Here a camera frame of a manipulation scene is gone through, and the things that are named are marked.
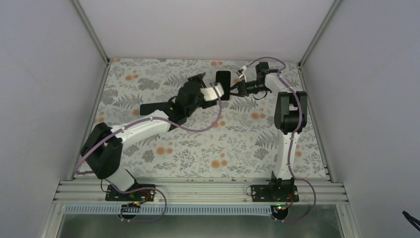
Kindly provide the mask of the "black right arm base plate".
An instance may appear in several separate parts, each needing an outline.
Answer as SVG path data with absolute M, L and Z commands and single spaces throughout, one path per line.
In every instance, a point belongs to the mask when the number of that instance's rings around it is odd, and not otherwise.
M 253 202 L 299 202 L 297 187 L 251 185 L 251 197 Z

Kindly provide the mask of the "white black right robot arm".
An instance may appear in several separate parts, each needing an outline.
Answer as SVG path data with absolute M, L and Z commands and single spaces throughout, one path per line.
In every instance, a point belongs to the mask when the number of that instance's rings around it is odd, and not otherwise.
M 280 202 L 287 195 L 294 194 L 296 177 L 292 171 L 297 140 L 307 123 L 307 93 L 296 91 L 282 78 L 278 69 L 271 69 L 267 62 L 256 65 L 256 79 L 245 80 L 244 66 L 237 71 L 242 81 L 231 89 L 237 89 L 236 96 L 245 97 L 260 92 L 277 96 L 274 109 L 274 125 L 278 132 L 277 163 L 272 171 L 267 190 L 271 200 Z

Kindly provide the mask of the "beige phone case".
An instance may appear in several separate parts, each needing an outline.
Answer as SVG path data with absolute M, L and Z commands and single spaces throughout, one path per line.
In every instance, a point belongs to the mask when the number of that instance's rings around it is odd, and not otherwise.
M 146 116 L 146 115 L 152 114 L 156 110 L 167 113 L 173 109 L 173 106 L 174 104 L 170 102 L 141 104 L 139 107 L 139 115 Z

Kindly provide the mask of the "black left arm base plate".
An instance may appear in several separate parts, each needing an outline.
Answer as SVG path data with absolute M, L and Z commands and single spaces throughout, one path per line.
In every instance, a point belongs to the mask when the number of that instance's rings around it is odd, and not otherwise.
M 131 186 L 128 191 L 130 193 L 121 193 L 114 188 L 113 185 L 107 187 L 106 201 L 124 201 L 124 202 L 144 202 L 153 201 L 155 195 L 155 184 L 137 184 Z

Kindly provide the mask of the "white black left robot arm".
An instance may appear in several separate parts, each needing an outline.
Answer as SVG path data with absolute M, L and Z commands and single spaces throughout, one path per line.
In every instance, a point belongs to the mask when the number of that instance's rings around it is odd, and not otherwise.
M 202 81 L 204 75 L 201 73 L 190 77 L 177 95 L 166 102 L 141 105 L 141 117 L 137 120 L 116 126 L 98 123 L 81 148 L 81 160 L 75 167 L 75 173 L 81 174 L 79 168 L 86 162 L 90 167 L 89 173 L 110 182 L 124 200 L 133 200 L 138 194 L 138 187 L 135 185 L 136 179 L 121 166 L 123 150 L 141 140 L 177 128 L 199 133 L 214 127 L 213 123 L 203 129 L 183 125 L 198 108 L 222 106 L 222 85 L 213 82 L 206 87 Z

